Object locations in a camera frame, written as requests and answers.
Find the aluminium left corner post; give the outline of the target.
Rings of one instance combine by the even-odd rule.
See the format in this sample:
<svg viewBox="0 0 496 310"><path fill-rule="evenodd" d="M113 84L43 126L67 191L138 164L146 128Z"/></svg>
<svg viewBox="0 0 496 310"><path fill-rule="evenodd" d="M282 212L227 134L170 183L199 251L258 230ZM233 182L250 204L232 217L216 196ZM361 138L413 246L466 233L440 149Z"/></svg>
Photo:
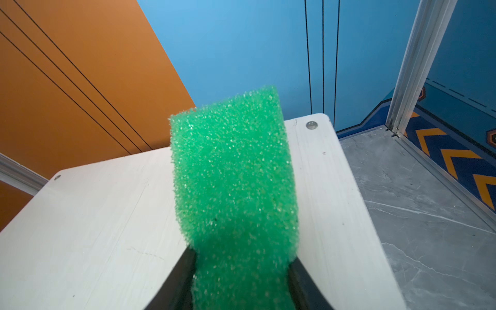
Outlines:
<svg viewBox="0 0 496 310"><path fill-rule="evenodd" d="M1 181L29 195L35 196L48 183L48 179L1 154Z"/></svg>

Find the white two-tier shelf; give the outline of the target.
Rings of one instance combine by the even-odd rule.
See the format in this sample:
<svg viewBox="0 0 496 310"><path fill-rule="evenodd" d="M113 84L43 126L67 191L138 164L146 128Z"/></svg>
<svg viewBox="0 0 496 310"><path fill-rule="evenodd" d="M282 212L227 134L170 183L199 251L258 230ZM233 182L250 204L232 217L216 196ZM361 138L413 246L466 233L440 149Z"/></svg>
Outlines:
<svg viewBox="0 0 496 310"><path fill-rule="evenodd" d="M335 309L404 309L329 117L285 126L311 280ZM62 170L1 231L1 308L143 309L185 248L170 149Z"/></svg>

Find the light green sponge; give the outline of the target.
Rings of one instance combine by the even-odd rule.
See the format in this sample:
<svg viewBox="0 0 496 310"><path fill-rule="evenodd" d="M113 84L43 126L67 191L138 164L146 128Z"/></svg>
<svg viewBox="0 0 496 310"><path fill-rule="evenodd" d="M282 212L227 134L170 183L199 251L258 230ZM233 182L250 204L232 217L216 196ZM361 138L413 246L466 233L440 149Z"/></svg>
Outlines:
<svg viewBox="0 0 496 310"><path fill-rule="evenodd" d="M298 204L274 87L170 118L176 217L195 309L293 309Z"/></svg>

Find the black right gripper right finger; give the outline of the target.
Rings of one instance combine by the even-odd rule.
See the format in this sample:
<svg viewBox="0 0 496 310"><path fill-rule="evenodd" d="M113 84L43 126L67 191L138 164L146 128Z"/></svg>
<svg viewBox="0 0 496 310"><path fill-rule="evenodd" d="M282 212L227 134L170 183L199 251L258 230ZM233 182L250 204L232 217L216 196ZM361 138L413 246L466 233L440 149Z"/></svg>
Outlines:
<svg viewBox="0 0 496 310"><path fill-rule="evenodd" d="M288 268L288 288L297 310L334 310L298 257Z"/></svg>

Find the aluminium corner post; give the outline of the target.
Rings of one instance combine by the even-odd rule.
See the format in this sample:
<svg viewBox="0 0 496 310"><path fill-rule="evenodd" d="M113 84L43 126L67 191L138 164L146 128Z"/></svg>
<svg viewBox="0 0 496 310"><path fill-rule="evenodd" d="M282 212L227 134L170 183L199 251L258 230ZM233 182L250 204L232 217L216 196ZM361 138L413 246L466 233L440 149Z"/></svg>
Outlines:
<svg viewBox="0 0 496 310"><path fill-rule="evenodd" d="M404 134L452 18L457 0L422 0L400 68L386 127Z"/></svg>
<svg viewBox="0 0 496 310"><path fill-rule="evenodd" d="M35 196L48 183L48 179L1 154L1 181L29 195Z"/></svg>

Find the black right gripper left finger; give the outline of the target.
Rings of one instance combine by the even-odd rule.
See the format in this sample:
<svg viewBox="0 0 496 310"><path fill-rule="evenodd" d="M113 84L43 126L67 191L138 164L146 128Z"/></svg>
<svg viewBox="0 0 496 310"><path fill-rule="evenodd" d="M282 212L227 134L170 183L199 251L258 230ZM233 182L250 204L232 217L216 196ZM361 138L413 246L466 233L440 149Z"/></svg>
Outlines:
<svg viewBox="0 0 496 310"><path fill-rule="evenodd" d="M191 288L195 271L196 252L188 247L145 309L193 309Z"/></svg>

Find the aluminium right corner post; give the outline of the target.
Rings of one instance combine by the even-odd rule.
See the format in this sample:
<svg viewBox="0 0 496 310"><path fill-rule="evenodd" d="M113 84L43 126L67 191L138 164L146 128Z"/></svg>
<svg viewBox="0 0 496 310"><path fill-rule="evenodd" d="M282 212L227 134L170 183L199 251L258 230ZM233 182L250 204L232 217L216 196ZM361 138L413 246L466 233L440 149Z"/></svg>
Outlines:
<svg viewBox="0 0 496 310"><path fill-rule="evenodd" d="M404 134L452 18L457 0L422 0L400 68L386 127Z"/></svg>

